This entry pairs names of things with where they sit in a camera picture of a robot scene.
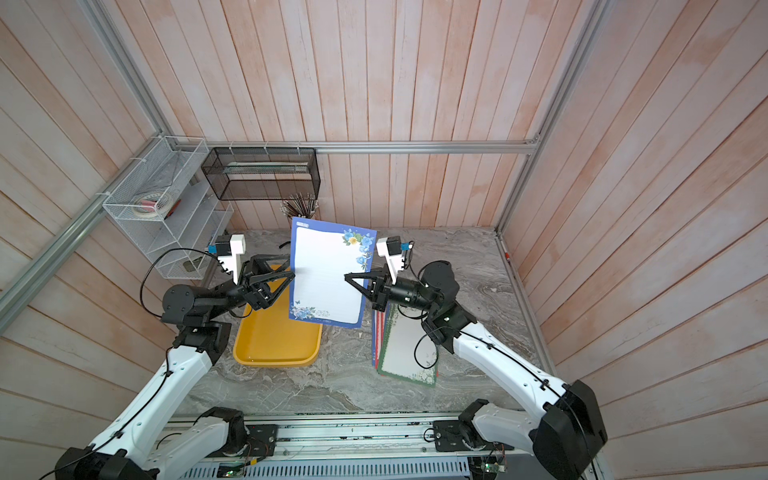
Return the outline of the yellow plastic storage tray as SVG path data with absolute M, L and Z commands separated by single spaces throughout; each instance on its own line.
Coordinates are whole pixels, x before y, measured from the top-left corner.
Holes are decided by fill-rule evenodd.
M 303 367 L 317 358 L 323 326 L 289 318 L 290 289 L 266 310 L 243 308 L 244 318 L 235 338 L 233 356 L 245 366 Z

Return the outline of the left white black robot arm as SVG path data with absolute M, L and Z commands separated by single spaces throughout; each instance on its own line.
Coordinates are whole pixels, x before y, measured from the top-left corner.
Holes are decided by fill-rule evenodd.
M 161 366 L 121 414 L 88 446 L 69 448 L 49 472 L 54 479 L 178 479 L 212 453 L 256 452 L 241 411 L 213 407 L 182 434 L 155 446 L 168 421 L 227 348 L 231 324 L 219 316 L 243 306 L 270 308 L 295 275 L 287 254 L 254 255 L 238 280 L 212 289 L 175 285 L 161 319 L 179 333 Z

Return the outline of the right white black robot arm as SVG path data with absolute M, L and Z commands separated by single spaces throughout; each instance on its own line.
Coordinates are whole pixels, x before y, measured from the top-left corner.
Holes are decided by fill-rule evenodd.
M 460 286 L 447 261 L 424 267 L 417 280 L 393 279 L 385 268 L 347 273 L 345 281 L 377 311 L 389 304 L 415 308 L 425 335 L 473 364 L 503 388 L 519 411 L 479 399 L 460 416 L 464 443 L 503 444 L 533 455 L 556 479 L 579 479 L 608 441 L 594 391 L 535 367 L 496 339 L 457 300 Z

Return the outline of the pencils bundle in cup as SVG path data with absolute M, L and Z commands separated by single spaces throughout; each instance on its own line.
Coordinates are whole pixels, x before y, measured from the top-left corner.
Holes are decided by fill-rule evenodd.
M 312 194 L 292 194 L 281 201 L 281 212 L 289 220 L 293 218 L 312 219 L 318 208 L 318 201 Z

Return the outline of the tape roll on shelf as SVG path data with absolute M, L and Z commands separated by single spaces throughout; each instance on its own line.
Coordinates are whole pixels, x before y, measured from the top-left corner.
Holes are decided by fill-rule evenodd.
M 134 198 L 130 210 L 139 219 L 164 219 L 173 212 L 178 203 L 179 198 L 173 191 L 152 191 Z

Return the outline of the black mesh wall basket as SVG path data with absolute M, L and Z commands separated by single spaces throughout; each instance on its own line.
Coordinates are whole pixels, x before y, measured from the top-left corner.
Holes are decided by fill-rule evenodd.
M 303 147 L 215 147 L 201 170 L 224 201 L 317 198 L 321 186 L 316 152 Z

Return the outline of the aluminium front rail frame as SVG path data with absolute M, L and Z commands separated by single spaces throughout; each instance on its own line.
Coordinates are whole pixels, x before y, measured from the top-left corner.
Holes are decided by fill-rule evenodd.
M 438 452 L 434 443 L 432 423 L 436 420 L 459 420 L 447 416 L 425 415 L 367 415 L 361 418 L 302 417 L 295 419 L 266 420 L 245 424 L 276 424 L 277 439 L 272 458 L 286 459 L 352 458 L 354 456 L 396 457 L 426 454 L 488 454 L 485 451 Z M 155 446 L 161 448 L 171 439 L 182 434 L 187 427 L 181 426 L 168 440 L 158 436 Z M 506 454 L 529 454 L 515 449 L 496 451 Z

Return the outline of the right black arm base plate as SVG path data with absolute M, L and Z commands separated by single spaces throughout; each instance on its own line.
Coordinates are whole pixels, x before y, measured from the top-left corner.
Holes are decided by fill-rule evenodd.
M 432 423 L 432 430 L 438 452 L 515 450 L 504 443 L 484 440 L 469 421 L 436 420 Z

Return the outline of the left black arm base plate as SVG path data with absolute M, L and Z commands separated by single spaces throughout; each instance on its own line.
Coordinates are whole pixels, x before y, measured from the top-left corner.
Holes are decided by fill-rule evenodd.
M 214 457 L 256 457 L 272 456 L 275 449 L 278 426 L 276 424 L 243 424 L 230 426 L 223 447 L 207 455 Z

